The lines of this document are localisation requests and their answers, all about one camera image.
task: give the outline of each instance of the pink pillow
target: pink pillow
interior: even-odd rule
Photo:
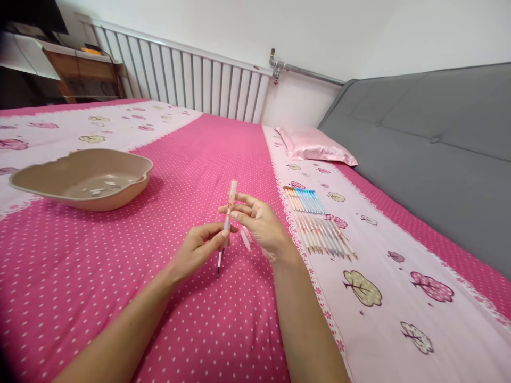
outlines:
[[[341,161],[349,166],[358,165],[350,152],[316,128],[284,126],[276,130],[287,146],[287,155],[294,160]]]

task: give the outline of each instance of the white wall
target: white wall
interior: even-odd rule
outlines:
[[[508,0],[57,0],[72,39],[78,11],[150,35],[268,67],[349,80],[511,61]],[[282,73],[263,123],[316,126],[338,88]]]

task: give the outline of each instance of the beige basin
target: beige basin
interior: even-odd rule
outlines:
[[[118,209],[141,193],[153,162],[111,149],[87,149],[21,169],[9,185],[67,206],[90,211]]]

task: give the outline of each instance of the left hand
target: left hand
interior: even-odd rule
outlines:
[[[230,227],[230,232],[223,230],[223,228],[223,222],[215,222],[194,226],[190,229],[181,244],[181,248],[168,264],[177,281],[182,281],[193,274],[206,263],[215,250],[222,246],[231,232],[238,232],[238,229],[234,226]]]

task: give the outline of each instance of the white radiator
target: white radiator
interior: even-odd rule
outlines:
[[[76,14],[91,44],[125,66],[128,98],[259,123],[271,69]]]

